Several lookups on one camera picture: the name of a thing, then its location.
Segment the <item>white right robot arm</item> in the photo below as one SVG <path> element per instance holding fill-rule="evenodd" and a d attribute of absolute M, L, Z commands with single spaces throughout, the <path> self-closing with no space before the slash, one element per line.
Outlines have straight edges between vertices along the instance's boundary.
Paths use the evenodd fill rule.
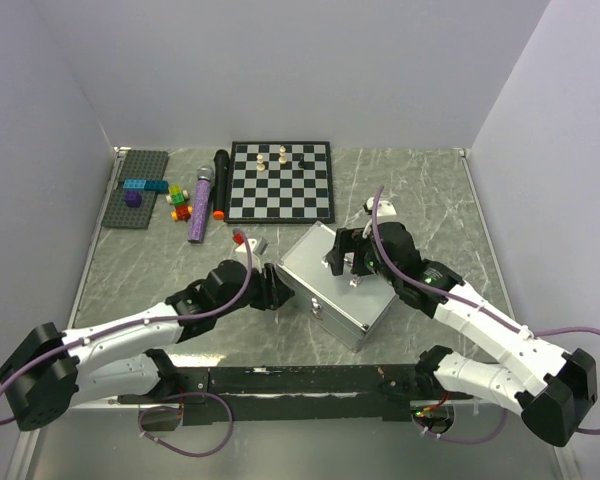
<path fill-rule="evenodd" d="M 352 257 L 356 276 L 377 275 L 413 309 L 469 339 L 486 364 L 435 346 L 418 362 L 416 385 L 428 398 L 445 391 L 487 400 L 516 415 L 538 438 L 565 446 L 597 401 L 597 366 L 582 349 L 569 352 L 518 324 L 486 301 L 461 275 L 421 256 L 398 222 L 335 234 L 325 260 L 335 276 Z"/>

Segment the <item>grey metal case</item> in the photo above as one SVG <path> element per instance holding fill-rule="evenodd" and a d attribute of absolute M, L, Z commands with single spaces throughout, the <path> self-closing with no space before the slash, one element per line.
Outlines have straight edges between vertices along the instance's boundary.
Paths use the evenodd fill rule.
<path fill-rule="evenodd" d="M 359 351 L 396 299 L 381 278 L 361 279 L 350 273 L 334 276 L 326 262 L 336 233 L 317 222 L 275 265 L 293 292 L 293 302 L 309 319 L 346 345 Z"/>

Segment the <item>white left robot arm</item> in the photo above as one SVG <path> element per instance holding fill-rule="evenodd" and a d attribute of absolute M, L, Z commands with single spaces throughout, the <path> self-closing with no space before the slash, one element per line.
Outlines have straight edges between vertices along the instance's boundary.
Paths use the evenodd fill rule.
<path fill-rule="evenodd" d="M 0 398 L 11 410 L 0 425 L 36 430 L 71 406 L 107 396 L 167 401 L 178 379 L 163 347 L 201 336 L 242 308 L 275 311 L 293 295 L 272 264 L 248 268 L 225 260 L 138 314 L 82 329 L 39 325 L 0 367 Z"/>

